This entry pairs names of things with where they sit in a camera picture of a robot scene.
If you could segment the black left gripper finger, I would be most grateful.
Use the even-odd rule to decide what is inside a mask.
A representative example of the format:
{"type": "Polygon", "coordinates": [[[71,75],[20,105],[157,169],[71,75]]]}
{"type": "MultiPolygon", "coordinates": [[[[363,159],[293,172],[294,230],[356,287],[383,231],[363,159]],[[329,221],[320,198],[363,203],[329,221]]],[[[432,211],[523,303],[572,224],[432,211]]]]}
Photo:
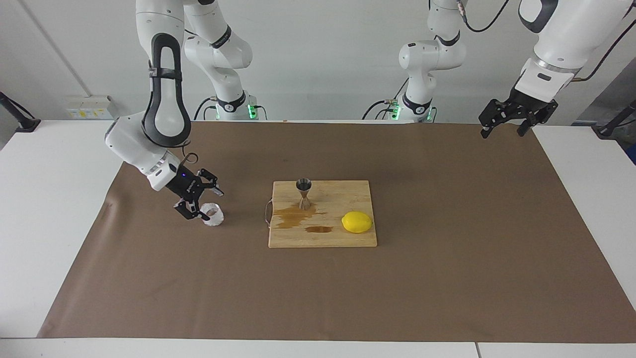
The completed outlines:
{"type": "Polygon", "coordinates": [[[479,122],[482,126],[480,132],[482,138],[488,138],[493,129],[498,125],[505,124],[509,120],[511,111],[511,102],[508,100],[499,101],[492,99],[483,111],[479,114],[479,122]]]}
{"type": "Polygon", "coordinates": [[[557,103],[548,103],[545,108],[539,109],[536,113],[529,112],[525,120],[523,120],[522,124],[518,127],[518,136],[525,136],[525,134],[535,125],[545,124],[557,108],[557,103]]]}

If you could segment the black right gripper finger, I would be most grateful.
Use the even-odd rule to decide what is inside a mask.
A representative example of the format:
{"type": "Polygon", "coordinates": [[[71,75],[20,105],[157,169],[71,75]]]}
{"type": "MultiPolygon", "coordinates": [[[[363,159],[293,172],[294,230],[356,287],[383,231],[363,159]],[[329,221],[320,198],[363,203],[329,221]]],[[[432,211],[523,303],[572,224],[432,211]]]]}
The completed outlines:
{"type": "Polygon", "coordinates": [[[198,177],[201,179],[200,187],[202,190],[211,190],[217,196],[223,196],[224,192],[218,186],[218,177],[206,169],[198,171],[198,177]]]}
{"type": "Polygon", "coordinates": [[[184,199],[180,199],[173,208],[187,220],[191,220],[193,218],[209,220],[209,216],[201,211],[198,201],[186,201],[184,199]]]}

